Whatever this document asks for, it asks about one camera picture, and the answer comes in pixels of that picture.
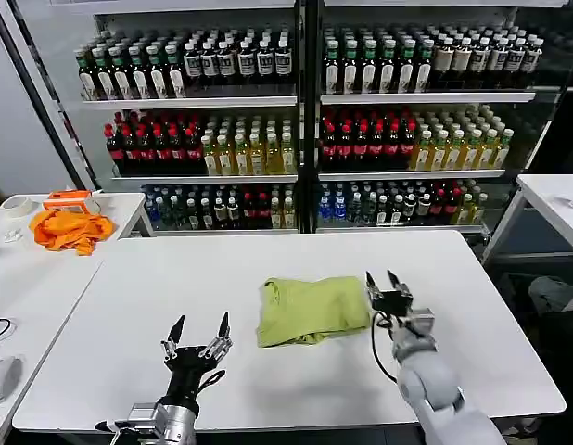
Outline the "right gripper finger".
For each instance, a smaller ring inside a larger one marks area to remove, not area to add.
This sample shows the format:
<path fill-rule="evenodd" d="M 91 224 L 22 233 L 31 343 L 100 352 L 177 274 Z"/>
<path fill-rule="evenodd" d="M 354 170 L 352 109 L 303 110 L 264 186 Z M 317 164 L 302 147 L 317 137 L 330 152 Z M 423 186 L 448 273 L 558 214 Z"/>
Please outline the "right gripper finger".
<path fill-rule="evenodd" d="M 404 282 L 402 282 L 400 278 L 391 270 L 388 270 L 388 278 L 392 287 L 397 291 L 400 291 L 404 297 L 410 298 L 412 296 L 409 287 Z"/>
<path fill-rule="evenodd" d="M 375 283 L 373 276 L 366 271 L 365 272 L 365 282 L 367 288 L 367 295 L 371 304 L 376 304 L 379 300 L 383 298 L 383 295 Z"/>

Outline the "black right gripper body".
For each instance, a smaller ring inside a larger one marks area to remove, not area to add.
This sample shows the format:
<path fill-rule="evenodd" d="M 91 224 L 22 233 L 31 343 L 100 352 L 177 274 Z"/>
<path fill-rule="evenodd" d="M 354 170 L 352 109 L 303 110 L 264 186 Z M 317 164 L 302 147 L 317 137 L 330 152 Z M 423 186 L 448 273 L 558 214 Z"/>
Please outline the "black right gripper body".
<path fill-rule="evenodd" d="M 383 312 L 387 316 L 406 317 L 411 310 L 413 297 L 406 298 L 400 291 L 381 291 L 383 298 L 376 304 L 371 304 L 375 312 Z"/>

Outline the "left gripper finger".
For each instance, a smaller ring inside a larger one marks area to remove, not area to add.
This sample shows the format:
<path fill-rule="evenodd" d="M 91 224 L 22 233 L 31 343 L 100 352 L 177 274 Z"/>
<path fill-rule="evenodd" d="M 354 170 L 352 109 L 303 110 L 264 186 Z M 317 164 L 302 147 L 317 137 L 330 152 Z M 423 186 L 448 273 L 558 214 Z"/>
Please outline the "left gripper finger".
<path fill-rule="evenodd" d="M 182 336 L 184 322 L 185 317 L 182 315 L 172 326 L 167 338 L 161 340 L 160 345 L 164 351 L 165 360 L 174 359 L 177 356 L 176 349 Z"/>
<path fill-rule="evenodd" d="M 199 358 L 206 360 L 221 360 L 232 347 L 230 338 L 229 312 L 223 315 L 218 335 L 199 354 Z"/>

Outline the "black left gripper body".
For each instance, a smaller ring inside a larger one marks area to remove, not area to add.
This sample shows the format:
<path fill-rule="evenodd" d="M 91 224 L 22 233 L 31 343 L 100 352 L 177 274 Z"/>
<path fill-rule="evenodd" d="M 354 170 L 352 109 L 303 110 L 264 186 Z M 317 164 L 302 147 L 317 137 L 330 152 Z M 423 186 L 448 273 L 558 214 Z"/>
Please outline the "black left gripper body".
<path fill-rule="evenodd" d="M 213 371 L 218 361 L 199 356 L 204 346 L 181 347 L 175 351 L 175 357 L 165 361 L 172 377 L 164 395 L 164 404 L 197 409 L 197 394 L 199 393 L 202 376 Z"/>

